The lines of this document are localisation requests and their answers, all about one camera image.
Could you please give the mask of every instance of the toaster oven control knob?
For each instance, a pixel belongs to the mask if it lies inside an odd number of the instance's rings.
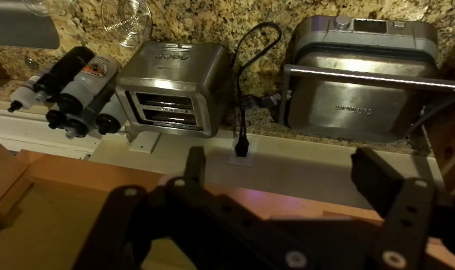
[[[340,15],[340,17],[335,18],[334,26],[335,26],[338,30],[346,30],[346,29],[349,29],[350,21],[352,21],[352,20],[350,20],[349,17]]]

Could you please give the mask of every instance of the granite backsplash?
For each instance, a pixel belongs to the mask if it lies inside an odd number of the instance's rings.
[[[293,29],[310,15],[349,15],[388,20],[423,20],[439,30],[439,66],[455,59],[455,0],[44,0],[61,35],[58,50],[31,50],[0,47],[0,77],[26,80],[38,69],[52,66],[62,54],[77,45],[86,45],[98,54],[109,54],[125,65],[136,48],[119,44],[124,24],[133,23],[136,11],[130,5],[145,6],[140,17],[152,18],[152,39],[172,42],[218,42],[235,51],[241,38],[262,21],[281,24],[281,45],[256,63],[245,75],[245,92],[262,96],[277,90],[281,62]],[[241,62],[262,50],[268,35],[248,39]],[[0,90],[8,99],[13,89]],[[251,131],[257,134],[304,138],[274,125],[268,113],[251,116]]]

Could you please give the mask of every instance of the stainless steel appliance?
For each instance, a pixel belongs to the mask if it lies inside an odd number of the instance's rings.
[[[218,44],[146,42],[116,92],[134,128],[214,137],[233,98],[232,59]]]
[[[435,78],[436,59],[438,36],[427,23],[307,18],[287,53],[293,66],[284,71],[281,120],[320,137],[396,141],[420,116],[426,90],[405,83]],[[373,83],[364,75],[403,77],[403,83]]]

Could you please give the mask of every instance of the power cord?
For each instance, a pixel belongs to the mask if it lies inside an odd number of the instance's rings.
[[[238,102],[239,102],[239,141],[236,144],[236,155],[239,158],[247,158],[248,155],[248,138],[247,138],[247,120],[245,120],[245,105],[244,105],[244,92],[242,92],[242,86],[241,86],[241,80],[244,72],[253,65],[256,63],[260,57],[266,56],[283,38],[283,30],[278,24],[275,23],[260,23],[257,24],[254,29],[251,29],[247,35],[244,35],[244,38],[241,39],[233,63],[232,66],[236,65],[239,53],[241,53],[241,47],[244,44],[244,41],[251,36],[254,32],[257,30],[263,30],[263,29],[274,29],[278,36],[274,42],[271,42],[265,50],[262,50],[259,54],[256,54],[251,60],[248,60],[245,65],[241,65],[238,74],[236,74],[236,90],[238,90]]]

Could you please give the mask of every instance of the appliance handle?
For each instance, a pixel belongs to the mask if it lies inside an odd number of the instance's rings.
[[[367,74],[337,69],[320,69],[311,66],[286,65],[283,74],[283,102],[280,110],[280,122],[286,120],[287,92],[290,89],[292,77],[310,77],[314,81],[338,81],[355,83],[367,86],[397,87],[397,89],[417,89],[423,92],[435,93],[455,93],[455,81],[438,80],[438,78],[415,78],[399,77],[385,74]]]

